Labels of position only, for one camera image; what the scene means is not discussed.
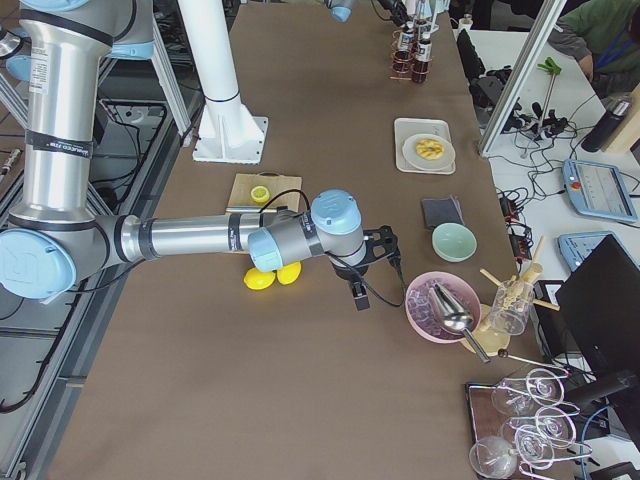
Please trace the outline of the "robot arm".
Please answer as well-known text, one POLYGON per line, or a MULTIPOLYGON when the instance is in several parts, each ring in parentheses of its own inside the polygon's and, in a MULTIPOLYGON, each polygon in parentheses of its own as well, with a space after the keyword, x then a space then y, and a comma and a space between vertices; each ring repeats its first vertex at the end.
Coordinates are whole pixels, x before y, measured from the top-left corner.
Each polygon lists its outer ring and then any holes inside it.
POLYGON ((323 4, 330 11, 331 16, 340 23, 346 23, 355 8, 356 0, 323 0, 323 4))
POLYGON ((383 226, 366 230, 355 198, 328 190, 305 212, 232 213, 173 220, 95 215, 87 207, 93 127, 103 58, 148 59, 154 52, 149 1, 25 1, 31 37, 28 122, 21 201, 1 234, 1 283, 24 298, 70 290, 106 268, 169 255, 246 252, 273 273, 327 256, 359 309, 372 289, 369 265, 400 262, 383 226))

